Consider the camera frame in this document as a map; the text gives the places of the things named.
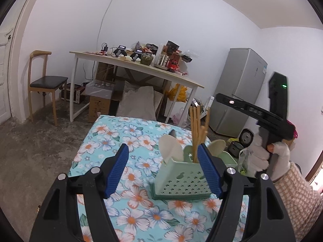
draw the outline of glass jar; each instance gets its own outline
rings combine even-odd
[[[154,57],[152,56],[152,54],[150,52],[146,52],[142,54],[140,63],[144,65],[150,65],[153,59]]]

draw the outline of pink object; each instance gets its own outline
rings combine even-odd
[[[296,131],[296,127],[295,127],[295,130],[294,130],[294,138],[297,138],[298,137],[298,134],[297,134],[297,131]]]

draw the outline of wooden chair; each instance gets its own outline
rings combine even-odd
[[[30,98],[30,92],[36,91],[36,92],[43,92],[43,106],[46,106],[45,103],[45,96],[46,93],[52,93],[53,98],[53,113],[54,113],[54,122],[55,126],[57,126],[57,116],[56,116],[56,101],[55,101],[55,91],[64,85],[64,101],[66,105],[66,89],[67,89],[67,77],[63,76],[47,76],[46,75],[46,66],[47,66],[47,59],[48,55],[52,54],[52,52],[48,51],[33,51],[30,54],[30,60],[29,60],[29,67],[28,67],[28,102],[29,102],[29,111],[30,111],[30,118],[31,122],[33,122],[33,110],[31,108],[31,98]],[[34,57],[44,55],[44,65],[43,65],[43,77],[30,83],[30,73],[31,73],[31,61]]]

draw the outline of plastic spatula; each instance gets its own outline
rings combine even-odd
[[[163,135],[159,138],[158,146],[161,156],[166,164],[170,158],[173,158],[173,160],[177,162],[184,161],[183,149],[175,137]]]

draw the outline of silver refrigerator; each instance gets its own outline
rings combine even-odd
[[[266,75],[267,63],[250,48],[231,48],[216,87],[217,93],[255,104]],[[218,134],[238,137],[248,116],[213,101],[210,127]]]

